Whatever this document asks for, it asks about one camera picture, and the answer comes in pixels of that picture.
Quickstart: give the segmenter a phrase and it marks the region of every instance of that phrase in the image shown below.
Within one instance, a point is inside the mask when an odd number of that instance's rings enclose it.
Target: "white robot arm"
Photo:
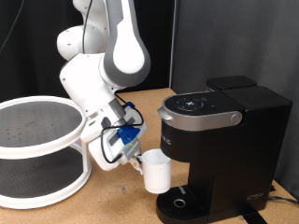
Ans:
[[[138,32],[134,0],[106,0],[103,6],[109,30],[106,52],[77,54],[62,68],[60,80],[88,118],[81,140],[90,143],[89,149],[101,168],[108,171],[129,161],[142,173],[135,156],[141,153],[139,139],[147,125],[133,106],[121,106],[114,93],[147,77],[150,56]],[[67,53],[60,39],[61,35],[57,45],[64,56]]]
[[[109,40],[105,1],[93,0],[88,10],[90,2],[90,0],[73,0],[74,7],[82,14],[84,21],[89,12],[84,34],[85,52],[89,54],[105,52]],[[66,60],[83,52],[83,31],[84,25],[79,25],[68,28],[58,35],[58,51]]]

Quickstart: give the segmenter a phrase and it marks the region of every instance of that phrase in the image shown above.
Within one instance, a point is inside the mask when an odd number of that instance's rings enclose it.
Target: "single-serve coffee machine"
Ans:
[[[188,184],[157,198],[163,223],[210,223],[266,206],[292,102],[244,77],[207,84],[210,92],[170,96],[158,110],[163,153],[190,163]]]

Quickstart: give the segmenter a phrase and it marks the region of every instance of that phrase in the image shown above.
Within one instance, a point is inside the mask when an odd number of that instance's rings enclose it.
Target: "wooden table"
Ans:
[[[170,89],[126,92],[120,96],[132,101],[143,114],[148,131],[141,138],[143,151],[160,146],[161,119],[157,109],[166,96],[175,94]],[[93,161],[93,170],[86,185],[60,203],[31,210],[0,209],[0,224],[24,223],[161,223],[156,216],[157,195],[148,193],[143,176],[131,164],[106,172]],[[187,184],[189,164],[173,161],[172,185]],[[277,191],[271,196],[293,198],[274,182]],[[269,202],[260,212],[268,223],[298,224],[299,206],[285,201]],[[246,224],[242,217],[233,217],[217,223]]]

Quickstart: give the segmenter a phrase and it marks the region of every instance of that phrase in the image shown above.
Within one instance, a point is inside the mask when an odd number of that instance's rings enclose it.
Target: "white cup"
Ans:
[[[171,186],[171,159],[159,148],[142,154],[144,185],[150,193],[165,193]]]

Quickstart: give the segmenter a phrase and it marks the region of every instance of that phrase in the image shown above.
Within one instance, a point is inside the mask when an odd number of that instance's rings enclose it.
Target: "cable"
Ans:
[[[87,24],[88,16],[90,15],[90,10],[91,10],[91,7],[92,7],[92,3],[93,3],[93,0],[91,0],[90,5],[88,6],[88,10],[87,10],[87,14],[86,14],[86,19],[85,19],[85,23],[84,23],[84,28],[83,28],[83,37],[82,37],[82,50],[83,50],[83,54],[85,54],[84,36],[85,36],[85,31],[86,31],[86,24]]]
[[[122,154],[119,154],[117,155],[112,161],[110,161],[107,156],[106,156],[106,153],[104,151],[104,144],[103,144],[103,134],[104,134],[104,131],[105,130],[108,130],[108,129],[117,129],[117,128],[122,128],[122,127],[134,127],[134,126],[141,126],[144,124],[144,119],[140,113],[139,110],[137,110],[136,108],[134,108],[134,110],[140,115],[140,118],[141,118],[141,123],[140,124],[127,124],[127,125],[121,125],[121,126],[111,126],[111,127],[106,127],[102,130],[101,132],[101,148],[102,148],[102,153],[103,153],[103,156],[104,156],[104,159],[107,163],[114,163],[116,162],[117,160],[119,160],[121,157],[122,157]]]
[[[114,92],[114,95],[117,97],[117,98],[119,98],[121,101],[123,101],[125,104],[127,103],[127,102],[125,102],[116,92]]]
[[[268,201],[274,201],[274,200],[286,200],[290,203],[294,203],[294,204],[298,204],[299,205],[299,202],[294,200],[294,199],[288,199],[288,198],[281,198],[281,197],[278,197],[278,196],[271,196],[268,198]]]
[[[17,20],[18,20],[18,18],[19,18],[19,16],[20,16],[20,14],[21,14],[21,10],[22,10],[22,6],[24,5],[24,2],[25,2],[25,0],[22,0],[22,1],[21,1],[21,5],[20,5],[20,8],[19,8],[19,12],[18,12],[18,14],[17,14],[17,16],[16,16],[16,19],[15,19],[15,21],[12,23],[12,26],[11,26],[11,28],[10,28],[10,31],[9,31],[9,33],[8,33],[8,35],[7,35],[7,39],[4,41],[4,44],[2,45],[2,47],[1,47],[1,49],[0,49],[0,56],[1,56],[1,53],[2,53],[2,50],[3,50],[4,46],[6,45],[8,39],[9,39],[9,37],[10,37],[10,34],[11,34],[13,28],[15,27],[15,24],[16,24],[16,22],[17,22]]]

